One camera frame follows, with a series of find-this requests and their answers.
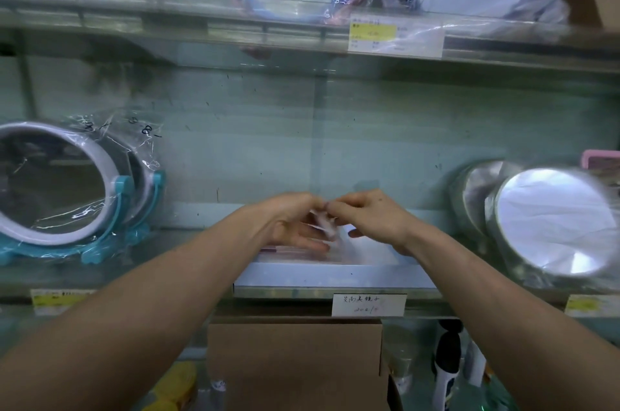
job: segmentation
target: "forearm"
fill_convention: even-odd
[[[407,249],[464,322],[523,410],[620,409],[620,352],[430,229]]]
[[[7,409],[127,408],[267,242],[269,221],[253,210],[137,267],[28,337],[0,362],[0,402]]]

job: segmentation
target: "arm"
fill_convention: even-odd
[[[323,232],[300,222],[323,207],[306,193],[243,207],[75,305],[0,361],[2,408],[127,409],[264,245],[328,250],[315,240]]]
[[[620,351],[519,287],[379,190],[327,205],[356,227],[416,258],[461,318],[522,410],[620,409]]]

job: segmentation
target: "pink item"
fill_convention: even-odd
[[[583,169],[600,169],[601,168],[600,160],[607,160],[607,161],[620,160],[620,151],[585,150],[585,152],[582,154],[581,166]]]

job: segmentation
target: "store shelf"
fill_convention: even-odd
[[[312,16],[309,2],[261,0],[267,8]],[[267,20],[240,0],[0,0],[0,27],[160,38],[171,41],[298,49],[347,54],[349,13],[406,23],[408,44],[428,33],[444,37],[444,61],[553,69],[620,71],[620,35],[565,25],[467,16],[395,14],[351,8],[337,24]],[[422,56],[412,47],[410,56]]]

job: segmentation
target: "price tag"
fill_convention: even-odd
[[[574,318],[617,318],[620,295],[571,295],[564,313]]]
[[[353,14],[348,51],[441,58],[444,38],[443,23],[436,16]]]
[[[30,297],[35,315],[56,316],[96,291],[85,289],[30,289]]]
[[[332,316],[403,316],[407,294],[334,294]]]

